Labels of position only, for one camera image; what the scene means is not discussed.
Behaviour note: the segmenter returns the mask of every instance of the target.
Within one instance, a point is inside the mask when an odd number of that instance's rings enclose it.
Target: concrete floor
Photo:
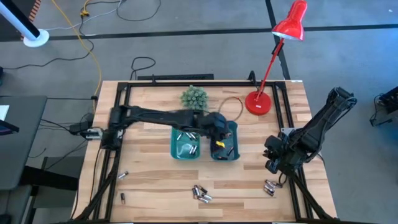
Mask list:
[[[272,0],[276,21],[283,19],[293,0]],[[307,0],[305,27],[398,24],[395,0]],[[70,19],[80,21],[81,1],[58,1]],[[152,14],[158,0],[128,0],[121,8],[126,17]],[[90,7],[91,15],[114,9],[115,4]],[[67,27],[51,0],[43,0],[34,22],[39,28]],[[115,14],[85,24],[87,34],[158,32],[234,28],[270,28],[263,0],[163,0],[159,13],[144,22],[126,22]],[[73,35],[71,30],[50,31],[51,35]],[[306,32],[304,42],[287,41],[284,53],[292,79],[303,80],[311,111],[315,114],[334,86],[354,92],[356,107],[326,135],[323,156],[338,216],[342,220],[396,223],[398,213],[398,128],[385,124],[372,128],[373,97],[398,83],[397,29]],[[218,34],[174,37],[96,39],[94,53],[104,80],[126,80],[134,57],[149,56],[156,65],[139,75],[214,73],[216,79],[244,79],[250,70],[265,72],[275,42],[271,33]],[[85,54],[77,40],[50,41],[38,49],[22,42],[0,42],[0,66],[17,67],[45,63],[55,57]],[[275,63],[270,79],[282,79]],[[0,95],[47,95],[52,97],[90,97],[98,74],[90,57],[74,62],[58,61],[43,68],[28,67],[8,71]],[[79,121],[90,110],[90,101],[49,100],[44,118],[56,122]],[[80,143],[78,137],[61,131],[39,131],[32,155],[43,147],[41,157],[29,165],[40,167],[44,156],[62,156]],[[84,150],[71,156],[83,156]],[[35,223],[64,221],[68,208],[38,210]],[[57,213],[57,220],[52,212]]]

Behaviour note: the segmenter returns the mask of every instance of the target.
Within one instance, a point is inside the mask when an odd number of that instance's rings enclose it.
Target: lamp arm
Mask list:
[[[276,47],[276,49],[272,53],[272,58],[271,58],[271,61],[269,62],[266,74],[264,75],[264,79],[261,82],[261,87],[260,87],[259,91],[257,92],[256,101],[258,101],[259,97],[262,94],[262,91],[264,90],[264,86],[266,85],[266,80],[267,80],[269,72],[270,72],[270,70],[272,68],[272,64],[274,63],[276,56],[278,56],[279,51],[282,49],[283,44],[284,44],[284,39],[281,38],[279,43],[278,43],[278,45],[277,45],[277,47]]]

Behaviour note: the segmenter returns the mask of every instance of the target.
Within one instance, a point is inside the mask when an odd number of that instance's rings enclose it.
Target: green plant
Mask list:
[[[209,97],[203,87],[189,86],[181,95],[181,104],[188,109],[206,110]]]

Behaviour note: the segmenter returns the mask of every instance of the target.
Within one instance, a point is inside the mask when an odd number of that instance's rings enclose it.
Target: wooden tabletop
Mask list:
[[[109,109],[113,107],[118,82],[103,82],[95,113],[94,126],[105,128]],[[311,119],[310,108],[302,82],[286,82],[295,127],[302,127]],[[179,96],[187,87],[134,87],[130,105],[154,110],[181,108]],[[253,87],[205,87],[209,110],[216,111],[229,96],[244,102]],[[265,91],[272,98],[271,88]],[[284,102],[279,93],[282,112]],[[241,109],[238,100],[227,101],[221,113],[234,119]],[[262,156],[268,136],[277,135],[279,127],[274,104],[269,113],[255,116],[244,109],[238,123],[238,143],[241,157],[234,162],[216,162],[210,157],[210,143],[201,139],[201,156],[196,161],[179,161],[170,155],[169,126],[136,123],[130,126],[123,140],[119,173],[129,175],[116,184],[113,200],[112,222],[269,222],[295,220],[289,185],[277,189],[273,197],[263,191],[264,180],[277,181],[279,174],[264,168],[267,161]],[[75,216],[88,205],[93,181],[94,163],[99,141],[88,144],[80,176],[78,205]],[[96,166],[95,188],[100,179],[104,151],[99,154]],[[335,206],[323,163],[315,158],[304,165],[309,191],[327,213],[335,217]],[[199,184],[213,197],[209,204],[193,199],[191,188]],[[120,193],[126,196],[122,205]],[[305,209],[298,190],[302,216]],[[101,215],[104,215],[104,202]]]

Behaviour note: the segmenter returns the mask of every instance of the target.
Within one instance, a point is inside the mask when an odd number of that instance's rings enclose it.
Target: small container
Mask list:
[[[229,138],[222,140],[225,144],[225,149],[218,150],[211,154],[211,157],[216,161],[235,161],[241,157],[238,151],[238,124],[234,121],[228,121],[228,128],[231,131],[231,135]],[[216,145],[215,140],[211,139],[210,141],[210,149],[211,152],[215,151],[215,147],[219,147]]]
[[[177,140],[180,133],[183,133],[179,140]],[[170,138],[170,153],[174,159],[192,160],[200,157],[200,137],[195,135],[197,140],[190,139],[184,132],[172,128]],[[192,146],[196,146],[194,154],[190,154]]]

